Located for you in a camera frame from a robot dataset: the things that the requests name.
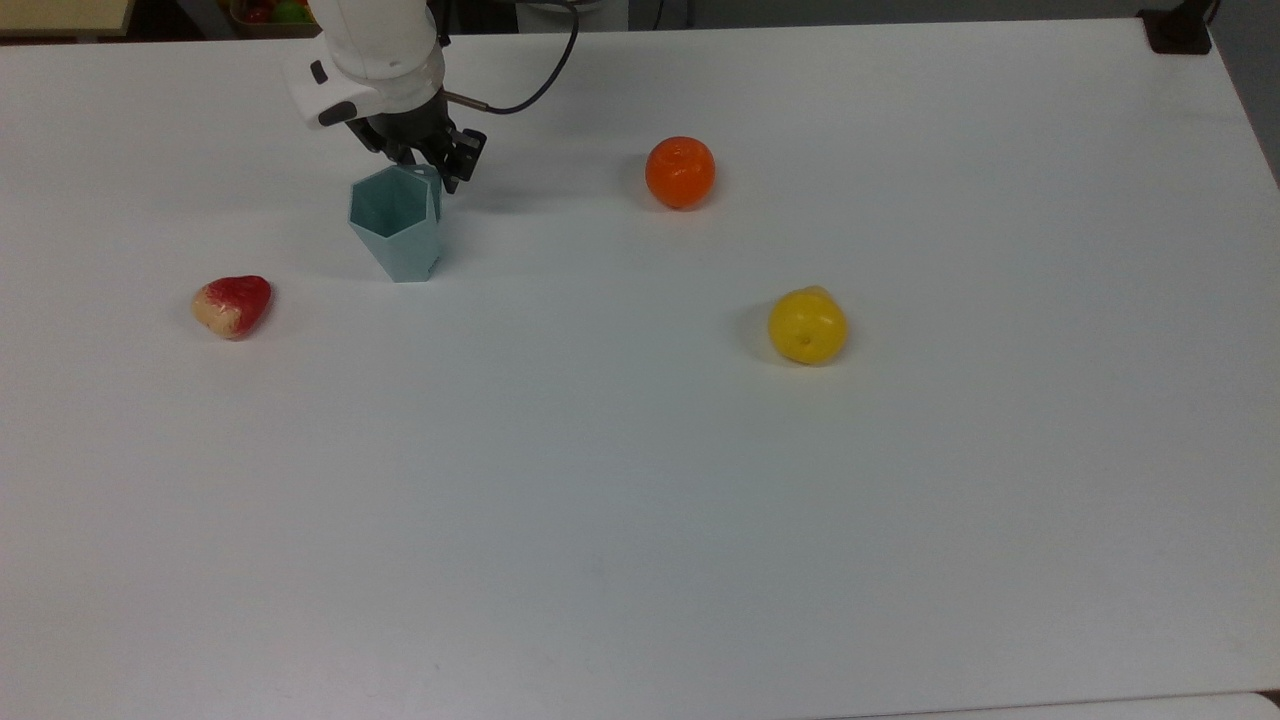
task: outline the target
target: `black cable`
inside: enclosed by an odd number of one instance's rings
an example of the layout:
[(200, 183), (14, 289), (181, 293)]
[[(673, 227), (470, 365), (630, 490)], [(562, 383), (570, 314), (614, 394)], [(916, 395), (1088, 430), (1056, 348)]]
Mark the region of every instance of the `black cable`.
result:
[(485, 113), (492, 113), (494, 115), (512, 115), (515, 113), (518, 113), (529, 108), (534, 102), (538, 102), (538, 99), (541, 97), (548, 88), (550, 88), (552, 83), (556, 82), (556, 78), (559, 77), (559, 72), (564, 69), (564, 63), (568, 63), (568, 55), (570, 53), (573, 51), (573, 44), (577, 42), (577, 8), (575, 8), (573, 3), (571, 3), (570, 0), (493, 0), (493, 1), (511, 3), (513, 5), (559, 5), (561, 8), (566, 8), (570, 12), (570, 14), (573, 15), (573, 28), (570, 29), (568, 32), (568, 42), (564, 44), (564, 54), (561, 55), (559, 63), (556, 63), (556, 69), (552, 70), (552, 74), (547, 77), (547, 82), (544, 82), (543, 86), (538, 88), (538, 92), (530, 95), (529, 100), (525, 100), (520, 105), (512, 105), (511, 108), (493, 108), (489, 105), (479, 108), (480, 110), (484, 110)]

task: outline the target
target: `table surface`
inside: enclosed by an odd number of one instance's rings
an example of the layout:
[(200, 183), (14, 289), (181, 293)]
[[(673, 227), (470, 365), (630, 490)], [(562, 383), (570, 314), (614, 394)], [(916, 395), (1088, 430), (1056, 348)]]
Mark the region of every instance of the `table surface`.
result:
[(1248, 693), (973, 710), (928, 717), (929, 720), (1280, 720), (1280, 708), (1262, 696)]
[(133, 0), (4, 0), (0, 36), (124, 35)]
[[(457, 37), (513, 102), (557, 37)], [(778, 720), (1280, 685), (1280, 192), (1135, 20), (591, 35), (397, 286), (287, 42), (0, 49), (0, 706)], [(641, 172), (704, 140), (718, 186)], [(251, 340), (187, 302), (275, 283)], [(787, 366), (778, 295), (852, 345)]]

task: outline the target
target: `basket of fruit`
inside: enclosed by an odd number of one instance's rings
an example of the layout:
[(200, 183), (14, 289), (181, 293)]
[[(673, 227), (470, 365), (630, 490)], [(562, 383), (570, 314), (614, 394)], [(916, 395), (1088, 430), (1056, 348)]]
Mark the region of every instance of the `basket of fruit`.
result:
[(315, 37), (320, 26), (308, 0), (232, 0), (232, 24), (241, 37)]

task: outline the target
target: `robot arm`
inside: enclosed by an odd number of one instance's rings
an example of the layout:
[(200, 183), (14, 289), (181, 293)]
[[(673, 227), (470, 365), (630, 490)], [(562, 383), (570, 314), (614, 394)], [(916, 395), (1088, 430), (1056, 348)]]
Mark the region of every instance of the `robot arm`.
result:
[(284, 61), (289, 92), (312, 128), (346, 123), (374, 152), (415, 164), (445, 190), (471, 178), (485, 136), (458, 131), (443, 92), (444, 55), (422, 0), (311, 0), (323, 32)]

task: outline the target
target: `plastic fruit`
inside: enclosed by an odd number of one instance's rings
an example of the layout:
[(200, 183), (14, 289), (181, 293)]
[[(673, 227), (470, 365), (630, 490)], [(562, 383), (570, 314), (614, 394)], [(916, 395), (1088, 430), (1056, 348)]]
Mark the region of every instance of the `plastic fruit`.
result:
[(244, 337), (271, 302), (271, 283), (257, 275), (216, 279), (191, 299), (191, 314), (227, 340)]
[(311, 22), (311, 15), (307, 14), (307, 9), (300, 5), (296, 0), (280, 0), (275, 4), (275, 9), (271, 10), (273, 23), (308, 23)]
[(644, 181), (654, 197), (675, 209), (695, 205), (716, 184), (712, 151), (691, 137), (668, 137), (649, 152)]
[(840, 352), (849, 322), (836, 300), (819, 286), (782, 296), (769, 313), (769, 341), (787, 360), (817, 365)]

